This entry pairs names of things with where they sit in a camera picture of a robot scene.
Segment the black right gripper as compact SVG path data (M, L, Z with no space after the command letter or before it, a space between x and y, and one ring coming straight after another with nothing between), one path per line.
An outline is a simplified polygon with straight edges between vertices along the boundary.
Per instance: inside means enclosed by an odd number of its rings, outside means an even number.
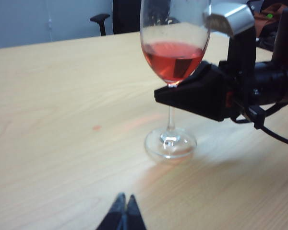
M225 69L233 80L237 108L230 118L264 128L266 117L288 105L288 70L273 61L256 63L255 59L255 29L230 38ZM225 79L216 65L206 61L177 87L155 90L154 97L158 103L218 122L225 119Z

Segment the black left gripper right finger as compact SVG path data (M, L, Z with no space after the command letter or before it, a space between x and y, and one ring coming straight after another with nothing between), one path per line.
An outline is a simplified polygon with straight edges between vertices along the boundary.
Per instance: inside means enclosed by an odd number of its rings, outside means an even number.
M147 230L134 195L129 198L126 214L129 230Z

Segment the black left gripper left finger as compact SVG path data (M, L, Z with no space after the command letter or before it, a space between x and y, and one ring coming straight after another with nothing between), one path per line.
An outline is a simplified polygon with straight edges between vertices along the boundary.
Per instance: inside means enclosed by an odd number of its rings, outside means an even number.
M108 213L105 215L97 230L125 230L126 215L125 215L126 197L124 193L119 193L112 203Z

